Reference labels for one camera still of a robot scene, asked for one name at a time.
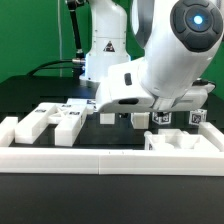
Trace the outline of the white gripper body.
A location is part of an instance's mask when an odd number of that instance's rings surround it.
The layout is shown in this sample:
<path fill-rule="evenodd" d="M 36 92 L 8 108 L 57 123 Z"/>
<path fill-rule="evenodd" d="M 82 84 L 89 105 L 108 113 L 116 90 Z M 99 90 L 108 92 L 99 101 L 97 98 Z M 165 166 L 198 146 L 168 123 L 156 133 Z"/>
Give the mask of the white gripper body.
<path fill-rule="evenodd" d="M 96 92 L 96 109 L 100 113 L 174 112 L 199 109 L 215 85 L 195 80 L 180 97 L 164 98 L 149 92 L 139 80 L 143 59 L 113 65 Z"/>

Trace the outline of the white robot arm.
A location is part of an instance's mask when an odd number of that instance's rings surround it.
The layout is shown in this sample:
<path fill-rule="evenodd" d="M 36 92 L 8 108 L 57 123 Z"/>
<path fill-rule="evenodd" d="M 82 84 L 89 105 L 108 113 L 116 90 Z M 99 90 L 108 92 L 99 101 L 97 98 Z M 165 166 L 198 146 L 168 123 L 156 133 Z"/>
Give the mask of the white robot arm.
<path fill-rule="evenodd" d="M 91 8 L 92 46 L 78 56 L 97 111 L 190 111 L 215 88 L 200 76 L 224 37 L 224 0 L 131 0 L 130 14 L 112 0 L 65 1 Z"/>

